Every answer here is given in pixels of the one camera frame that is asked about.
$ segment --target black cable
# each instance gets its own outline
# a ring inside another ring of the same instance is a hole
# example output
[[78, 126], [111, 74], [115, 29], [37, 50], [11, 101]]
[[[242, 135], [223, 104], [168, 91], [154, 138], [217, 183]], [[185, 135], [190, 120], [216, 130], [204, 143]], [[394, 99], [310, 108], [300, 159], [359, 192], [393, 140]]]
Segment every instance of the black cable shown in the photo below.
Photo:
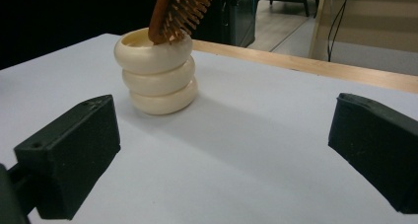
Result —
[[[334, 48], [334, 43], [335, 43], [335, 38], [337, 37], [338, 34], [338, 30], [339, 27], [341, 25], [341, 21], [342, 21], [342, 17], [344, 16], [344, 12], [345, 12], [345, 6], [347, 5], [347, 1], [348, 0], [344, 0], [343, 5], [341, 6], [340, 10], [338, 11], [337, 15], [335, 16], [335, 19], [332, 21], [332, 25], [331, 25], [331, 29], [329, 30], [329, 34], [328, 34], [328, 43], [327, 43], [327, 51], [328, 51], [328, 62], [331, 61], [331, 54], [332, 54], [332, 49]], [[334, 37], [332, 39], [332, 45], [331, 47], [329, 47], [329, 41], [330, 41], [330, 37], [331, 37], [331, 33], [332, 33], [332, 29], [334, 28], [334, 25], [338, 19], [338, 16], [341, 14], [339, 22], [338, 22], [338, 26], [337, 29], [335, 31]]]

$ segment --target white table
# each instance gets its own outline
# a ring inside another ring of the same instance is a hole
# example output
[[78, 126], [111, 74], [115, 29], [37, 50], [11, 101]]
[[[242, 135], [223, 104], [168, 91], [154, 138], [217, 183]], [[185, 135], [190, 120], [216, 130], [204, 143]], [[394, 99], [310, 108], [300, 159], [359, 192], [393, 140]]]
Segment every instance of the white table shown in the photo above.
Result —
[[[87, 99], [114, 97], [121, 151], [71, 223], [418, 223], [327, 146], [339, 93], [418, 119], [416, 94], [193, 51], [199, 95], [150, 116], [103, 35], [0, 71], [0, 162]], [[36, 223], [67, 223], [40, 220]]]

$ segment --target white ring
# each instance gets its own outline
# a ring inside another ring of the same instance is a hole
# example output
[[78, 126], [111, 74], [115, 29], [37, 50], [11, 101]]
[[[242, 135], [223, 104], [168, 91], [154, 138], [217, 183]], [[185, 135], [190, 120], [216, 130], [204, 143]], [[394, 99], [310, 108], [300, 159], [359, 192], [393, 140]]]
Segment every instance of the white ring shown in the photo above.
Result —
[[142, 96], [162, 96], [184, 88], [194, 75], [194, 60], [188, 60], [178, 68], [160, 74], [139, 75], [123, 70], [126, 87]]
[[172, 43], [154, 45], [148, 39], [148, 28], [122, 36], [114, 47], [114, 57], [125, 70], [134, 74], [156, 74], [182, 65], [191, 54], [193, 43], [189, 35]]
[[188, 106], [197, 95], [197, 82], [193, 79], [187, 86], [172, 94], [160, 97], [144, 97], [130, 92], [132, 103], [136, 109], [148, 114], [166, 114], [177, 112]]

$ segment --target wooden brush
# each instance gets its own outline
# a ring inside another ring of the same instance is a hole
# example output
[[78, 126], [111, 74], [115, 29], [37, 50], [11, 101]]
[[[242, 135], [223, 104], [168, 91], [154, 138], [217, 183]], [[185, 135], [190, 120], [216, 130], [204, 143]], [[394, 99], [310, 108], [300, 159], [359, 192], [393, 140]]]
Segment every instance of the wooden brush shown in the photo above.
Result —
[[196, 29], [211, 0], [157, 0], [148, 30], [154, 44], [182, 40]]

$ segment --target floor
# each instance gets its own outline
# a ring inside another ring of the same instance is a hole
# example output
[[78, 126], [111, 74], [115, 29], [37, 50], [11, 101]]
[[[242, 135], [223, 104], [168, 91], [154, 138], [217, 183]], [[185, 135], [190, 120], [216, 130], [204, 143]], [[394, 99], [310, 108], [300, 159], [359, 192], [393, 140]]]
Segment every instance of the floor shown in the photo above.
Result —
[[[308, 0], [311, 15], [303, 4], [259, 1], [255, 41], [249, 48], [309, 57], [314, 31], [314, 0]], [[418, 53], [336, 42], [332, 62], [418, 76]]]

